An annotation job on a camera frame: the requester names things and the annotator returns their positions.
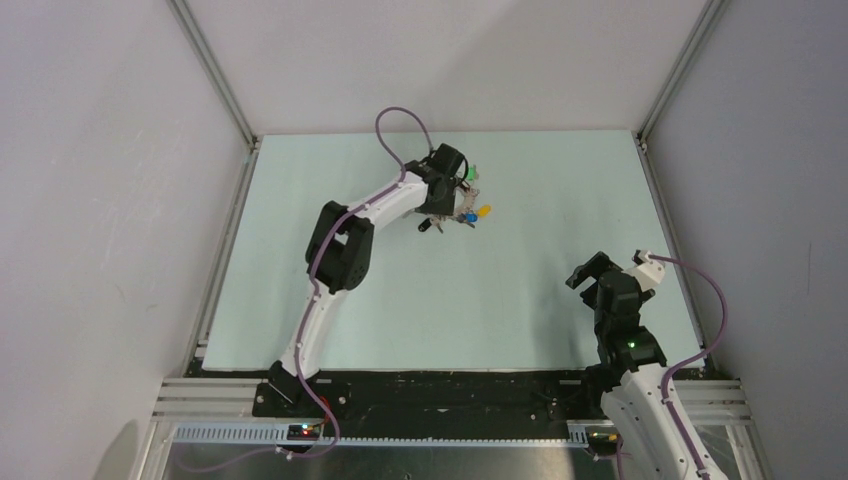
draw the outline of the white wall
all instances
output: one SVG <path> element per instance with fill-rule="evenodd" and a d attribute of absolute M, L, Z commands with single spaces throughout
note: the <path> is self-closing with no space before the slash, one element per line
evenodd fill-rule
<path fill-rule="evenodd" d="M 638 129 L 705 0 L 191 2 L 260 133 Z M 386 117 L 398 129 L 402 115 Z M 404 123 L 401 128 L 413 128 Z"/>
<path fill-rule="evenodd" d="M 848 3 L 732 2 L 649 139 L 779 479 L 845 478 Z M 715 326 L 714 294 L 699 288 Z"/>
<path fill-rule="evenodd" d="M 165 1 L 0 11 L 0 478 L 121 478 L 245 151 Z"/>

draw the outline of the light blue table surface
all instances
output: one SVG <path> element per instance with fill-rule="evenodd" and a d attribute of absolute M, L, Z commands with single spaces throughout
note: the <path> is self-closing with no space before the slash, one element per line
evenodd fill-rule
<path fill-rule="evenodd" d="M 565 286 L 603 250 L 629 267 L 667 254 L 630 132 L 434 133 L 477 165 L 476 229 L 419 233 L 398 220 L 374 239 L 371 269 L 327 340 L 325 369 L 551 369 L 598 362 L 592 311 Z M 419 133 L 386 140 L 406 161 Z M 373 134 L 266 136 L 250 184 L 204 368 L 266 369 L 307 296 L 304 254 L 321 207 L 356 201 L 397 175 Z M 673 269 L 642 309 L 670 362 L 698 351 Z"/>

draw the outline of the small toy object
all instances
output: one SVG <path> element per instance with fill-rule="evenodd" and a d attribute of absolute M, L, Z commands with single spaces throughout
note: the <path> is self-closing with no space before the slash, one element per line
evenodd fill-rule
<path fill-rule="evenodd" d="M 473 185 L 479 178 L 480 175 L 477 173 L 477 165 L 470 165 L 468 167 L 468 173 L 465 175 L 465 179 L 459 181 L 456 185 L 456 190 L 463 197 L 462 204 L 454 210 L 453 215 L 428 215 L 427 219 L 418 225 L 418 231 L 426 232 L 430 229 L 430 227 L 435 225 L 436 229 L 439 230 L 440 233 L 445 233 L 442 229 L 442 224 L 446 220 L 453 220 L 457 223 L 475 228 L 474 224 L 492 211 L 492 207 L 490 205 L 483 205 L 480 210 L 474 211 L 474 202 L 477 200 L 477 195 L 480 194 L 480 190 L 474 188 Z"/>

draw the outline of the metal grate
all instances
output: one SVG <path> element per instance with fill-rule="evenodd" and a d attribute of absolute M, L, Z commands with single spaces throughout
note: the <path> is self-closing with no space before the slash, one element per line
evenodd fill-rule
<path fill-rule="evenodd" d="M 251 445 L 300 445 L 304 440 L 287 440 L 289 424 L 261 423 L 185 423 L 174 432 L 174 443 L 217 443 Z M 329 443 L 329 438 L 320 443 Z M 585 447 L 586 429 L 569 427 L 569 438 L 565 439 L 438 439 L 438 438 L 367 438 L 343 437 L 339 445 L 370 447 Z"/>
<path fill-rule="evenodd" d="M 174 443 L 277 444 L 288 425 L 192 423 L 177 427 Z"/>

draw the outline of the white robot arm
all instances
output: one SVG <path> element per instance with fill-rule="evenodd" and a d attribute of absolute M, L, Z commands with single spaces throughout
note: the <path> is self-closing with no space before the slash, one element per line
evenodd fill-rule
<path fill-rule="evenodd" d="M 393 220 L 420 207 L 427 199 L 427 184 L 414 173 L 407 173 L 403 182 L 392 183 L 397 183 L 394 190 L 373 204 L 366 204 L 357 215 L 360 219 L 367 220 L 373 225 L 373 233 L 375 234 Z M 362 203 L 357 202 L 350 208 L 354 209 Z M 349 292 L 349 290 L 343 289 L 330 293 L 330 287 L 323 282 L 318 282 L 318 295 L 313 296 L 311 290 L 305 307 L 309 310 L 309 315 L 305 320 L 306 325 L 299 348 L 301 371 L 306 378 L 318 373 L 318 362 L 321 360 L 321 353 L 324 350 L 324 341 L 339 307 Z M 297 375 L 294 363 L 296 346 L 297 335 L 292 335 L 288 348 L 280 357 L 283 368 L 292 375 Z"/>
<path fill-rule="evenodd" d="M 653 297 L 665 266 L 638 251 L 636 265 L 622 271 L 603 252 L 574 271 L 566 285 L 596 282 L 580 296 L 595 310 L 595 334 L 601 364 L 587 369 L 600 408 L 624 439 L 625 449 L 644 478 L 723 480 L 727 477 L 701 442 L 680 406 L 673 380 L 656 339 L 639 325 L 639 308 Z"/>
<path fill-rule="evenodd" d="M 368 200 L 350 206 L 336 202 L 324 206 L 306 251 L 312 293 L 300 329 L 280 357 L 283 370 L 296 377 L 299 367 L 303 378 L 318 373 L 332 322 L 348 292 L 368 273 L 374 235 L 413 210 L 430 218 L 453 217 L 457 191 L 465 195 L 471 190 L 464 177 L 456 176 L 462 164 L 468 169 L 462 153 L 442 144 L 423 160 L 407 163 L 399 180 Z M 291 385 L 291 392 L 280 393 L 294 403 L 299 387 L 295 382 Z"/>

